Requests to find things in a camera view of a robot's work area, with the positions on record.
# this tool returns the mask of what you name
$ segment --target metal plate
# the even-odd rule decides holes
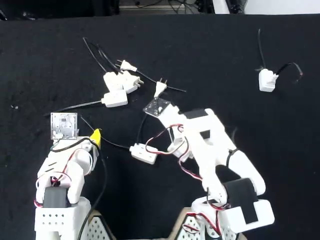
[[[51,113],[51,139],[76,140],[78,136],[78,114],[69,112]]]
[[[170,101],[164,100],[162,98],[154,98],[144,109],[143,111],[146,114],[149,114],[157,118],[170,104]]]

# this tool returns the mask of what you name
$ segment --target black tape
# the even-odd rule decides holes
[[[258,196],[249,178],[241,178],[223,184],[228,195],[231,208],[241,207],[246,224],[258,221],[254,202]]]
[[[197,109],[192,111],[187,111],[184,113],[187,119],[196,119],[204,116],[208,116],[208,113],[204,109]]]

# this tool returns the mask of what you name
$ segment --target white perforated panel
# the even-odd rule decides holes
[[[87,232],[88,240],[111,240],[111,237],[108,235],[108,232],[105,229],[104,224],[101,219],[97,216],[93,217]]]

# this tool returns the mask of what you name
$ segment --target white power adapter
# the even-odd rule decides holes
[[[132,93],[141,87],[140,84],[144,82],[140,80],[139,76],[135,76],[130,74],[128,71],[123,71],[122,73],[118,73],[118,79],[120,80],[123,89],[127,94]]]
[[[107,108],[127,105],[127,93],[124,89],[108,92],[101,99],[101,103],[104,104]]]
[[[158,149],[152,146],[148,146],[148,150],[152,152],[157,152]],[[154,164],[158,154],[146,151],[146,145],[142,143],[135,143],[130,147],[129,151],[131,156],[135,159],[143,161],[147,164]]]
[[[103,76],[103,80],[106,87],[109,89],[109,92],[124,89],[122,82],[119,80],[119,77],[113,71],[107,72]]]
[[[266,68],[259,72],[259,89],[262,92],[272,92],[276,88],[276,80],[279,75]]]

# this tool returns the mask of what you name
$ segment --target black cable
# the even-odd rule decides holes
[[[174,8],[174,6],[172,6],[171,0],[168,0],[168,4],[169,4],[170,7],[172,8],[172,10],[173,10],[176,14],[178,14],[178,11]]]
[[[263,68],[267,68],[266,67],[266,62],[265,62],[265,58],[264,58],[264,53],[262,52],[262,46],[261,46],[261,29],[259,28],[258,30],[258,46],[259,46],[259,52],[260,52],[260,57],[261,57],[261,61],[262,61],[262,66]]]
[[[153,82],[153,83],[157,83],[157,81],[153,80],[151,77],[148,77],[147,75],[145,75],[142,71],[137,70],[136,73],[140,74],[141,76],[143,76],[144,78],[148,79],[149,81]],[[168,89],[172,89],[172,90],[176,90],[176,91],[180,91],[180,92],[184,92],[186,93],[186,90],[183,89],[179,89],[179,88],[175,88],[172,86],[167,86]]]
[[[75,142],[75,143],[73,143],[73,144],[71,144],[71,145],[69,145],[69,146],[66,146],[66,147],[63,147],[63,148],[59,148],[59,149],[53,149],[53,148],[51,148],[50,151],[51,151],[51,152],[54,152],[54,153],[60,153],[60,152],[63,152],[63,151],[65,151],[65,150],[71,149],[71,148],[79,145],[80,143],[82,143],[82,142],[85,141],[85,140],[92,141],[89,137],[84,137],[84,138],[81,138],[79,141],[77,141],[77,142]]]
[[[135,4],[135,6],[136,6],[137,8],[140,8],[140,9],[143,9],[143,8],[146,8],[146,7],[150,7],[150,6],[157,5],[157,4],[161,3],[162,1],[163,1],[163,0],[158,0],[158,1],[154,2],[154,3],[148,4],[148,5],[142,5],[142,6],[140,6],[139,4],[137,4],[137,3],[139,3],[138,1],[133,0],[133,2],[134,2],[134,4]]]
[[[81,103],[81,104],[77,104],[77,105],[72,105],[72,106],[67,106],[61,109],[58,109],[56,111],[53,111],[53,113],[60,113],[60,112],[64,112],[66,110],[71,110],[71,109],[77,109],[77,108],[82,108],[82,107],[86,107],[86,106],[91,106],[91,105],[95,105],[95,104],[101,104],[101,100],[99,101],[91,101],[91,102],[86,102],[86,103]],[[48,112],[46,114],[44,114],[44,117],[49,116],[51,113]]]
[[[235,150],[229,150],[229,155],[228,155],[228,157],[226,158],[226,163],[225,163],[225,166],[226,166],[227,168],[229,168],[229,162],[230,162],[231,156],[232,156],[233,154],[235,154],[236,151],[238,151],[238,150],[239,150],[238,148],[236,148]]]
[[[142,121],[141,121],[141,124],[140,124],[140,127],[139,127],[139,130],[138,130],[138,134],[136,135],[136,143],[142,143],[142,137],[141,137],[141,133],[142,133],[142,130],[144,128],[144,125],[145,125],[145,122],[146,122],[146,119],[147,119],[147,116],[148,114],[145,114]]]
[[[151,77],[148,77],[147,75],[145,75],[142,71],[137,70],[136,73],[140,74],[141,76],[143,76],[144,78],[150,80],[153,83],[157,83],[157,81],[153,80]]]
[[[85,124],[88,125],[89,128],[91,128],[93,131],[95,130],[95,129],[90,125],[90,123],[89,123],[87,120],[84,119],[84,117],[80,116],[80,118],[85,122]],[[123,146],[123,145],[114,143],[114,142],[112,142],[112,141],[109,141],[109,140],[107,140],[106,138],[104,138],[103,136],[101,136],[101,139],[104,140],[106,143],[113,145],[114,147],[121,148],[121,149],[125,149],[125,150],[129,150],[129,149],[130,149],[130,147],[128,147],[128,146]]]
[[[88,43],[88,39],[86,37],[82,38],[86,47],[88,48],[89,52],[91,53],[92,57],[94,58],[94,60],[99,64],[99,66],[103,69],[103,71],[106,73],[107,70],[105,69],[105,67],[101,64],[101,62],[99,62],[99,60],[97,59],[96,55],[94,54],[94,52],[92,51],[92,49],[89,47],[89,44],[95,46],[93,43],[89,42]]]
[[[280,67],[280,69],[278,71],[276,71],[276,75],[279,75],[283,70],[285,70],[287,67],[291,66],[291,65],[295,65],[296,66],[296,69],[298,70],[299,72],[299,78],[296,80],[296,82],[299,82],[299,80],[302,78],[302,76],[304,75],[304,73],[302,72],[301,68],[299,67],[298,64],[296,64],[295,62],[293,61],[290,61],[288,63],[286,63],[285,65],[283,65],[282,67]]]
[[[92,145],[94,145],[94,146],[96,147],[96,149],[98,150],[98,154],[99,154],[98,158],[101,159],[101,162],[102,162],[102,165],[103,165],[103,170],[104,170],[104,181],[103,181],[103,186],[102,186],[102,189],[101,189],[101,192],[100,192],[99,196],[96,198],[94,204],[92,205],[91,209],[89,210],[89,212],[87,213],[87,215],[86,215],[85,218],[84,218],[84,221],[83,221],[83,223],[82,223],[82,225],[81,225],[81,228],[80,228],[80,231],[79,231],[77,240],[80,240],[80,239],[81,239],[81,235],[82,235],[82,233],[83,233],[83,231],[84,231],[84,229],[85,229],[85,226],[86,226],[86,224],[87,224],[87,221],[88,221],[91,213],[92,213],[92,212],[95,210],[95,208],[97,207],[97,205],[98,205],[99,201],[101,200],[102,196],[104,195],[104,192],[105,192],[105,190],[106,190],[106,188],[107,188],[107,183],[108,183],[108,181],[107,181],[107,165],[106,165],[105,159],[103,158],[102,151],[100,150],[99,146],[98,146],[94,141],[92,141],[92,140],[91,140],[90,138],[88,138],[88,137],[87,137],[86,139],[89,140],[90,143],[91,143]]]
[[[115,70],[116,72],[122,73],[122,71],[119,68],[117,68],[117,66],[110,60],[110,58],[108,57],[106,52],[103,50],[103,48],[100,45],[97,45],[97,47],[98,47],[100,56],[110,64],[110,67],[112,67],[113,70]]]
[[[184,5],[184,7],[187,7],[189,10],[190,10],[190,12],[192,13],[192,14],[195,14],[195,12],[194,11],[192,11],[192,9],[191,9],[191,7],[190,6],[188,6],[188,5]]]

